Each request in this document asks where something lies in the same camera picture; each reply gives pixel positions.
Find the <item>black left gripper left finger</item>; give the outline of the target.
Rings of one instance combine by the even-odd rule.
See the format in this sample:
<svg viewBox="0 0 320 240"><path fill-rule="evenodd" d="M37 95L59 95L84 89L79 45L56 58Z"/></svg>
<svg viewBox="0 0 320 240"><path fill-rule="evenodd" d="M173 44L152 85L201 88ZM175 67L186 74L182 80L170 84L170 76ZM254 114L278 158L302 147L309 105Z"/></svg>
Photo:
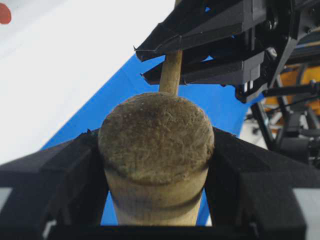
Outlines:
<svg viewBox="0 0 320 240"><path fill-rule="evenodd" d="M55 225L98 226L108 190L97 130L2 164L0 237L44 240Z"/></svg>

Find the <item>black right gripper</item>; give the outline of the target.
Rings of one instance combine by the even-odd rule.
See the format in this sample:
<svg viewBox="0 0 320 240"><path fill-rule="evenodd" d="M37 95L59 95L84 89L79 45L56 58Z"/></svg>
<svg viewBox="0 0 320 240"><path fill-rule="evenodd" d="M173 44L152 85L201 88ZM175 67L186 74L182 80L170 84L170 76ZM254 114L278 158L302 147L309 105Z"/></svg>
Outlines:
<svg viewBox="0 0 320 240"><path fill-rule="evenodd" d="M184 64L180 85L233 85L242 103L273 86L298 42L320 25L318 0L245 0L245 50L254 51Z"/></svg>

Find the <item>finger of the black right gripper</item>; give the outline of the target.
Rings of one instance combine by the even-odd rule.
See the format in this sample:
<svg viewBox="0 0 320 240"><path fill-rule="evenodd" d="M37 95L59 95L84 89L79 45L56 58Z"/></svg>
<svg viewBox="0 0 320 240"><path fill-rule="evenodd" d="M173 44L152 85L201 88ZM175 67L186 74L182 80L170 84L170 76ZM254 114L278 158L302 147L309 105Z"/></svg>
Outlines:
<svg viewBox="0 0 320 240"><path fill-rule="evenodd" d="M183 0L136 48L144 62L232 35L265 21L263 0Z"/></svg>

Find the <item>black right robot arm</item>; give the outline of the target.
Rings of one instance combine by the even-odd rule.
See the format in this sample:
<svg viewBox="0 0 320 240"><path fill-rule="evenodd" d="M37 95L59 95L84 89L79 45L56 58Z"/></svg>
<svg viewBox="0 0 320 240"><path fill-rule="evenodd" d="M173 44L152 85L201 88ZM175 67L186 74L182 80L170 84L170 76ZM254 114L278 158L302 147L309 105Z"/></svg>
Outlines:
<svg viewBox="0 0 320 240"><path fill-rule="evenodd" d="M317 0L183 0L135 50L141 61L182 51L182 85L235 88L247 103L259 95L278 106L251 107L269 150L320 164L320 121L307 103L320 84L302 84L320 64Z"/></svg>

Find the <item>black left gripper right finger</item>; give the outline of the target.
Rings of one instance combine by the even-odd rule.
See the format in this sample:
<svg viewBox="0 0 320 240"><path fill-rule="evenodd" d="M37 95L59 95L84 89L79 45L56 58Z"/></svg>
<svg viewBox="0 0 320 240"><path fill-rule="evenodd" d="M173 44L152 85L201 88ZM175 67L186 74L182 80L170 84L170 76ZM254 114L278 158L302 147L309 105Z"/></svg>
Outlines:
<svg viewBox="0 0 320 240"><path fill-rule="evenodd" d="M317 240L320 172L215 128L205 193L230 239Z"/></svg>

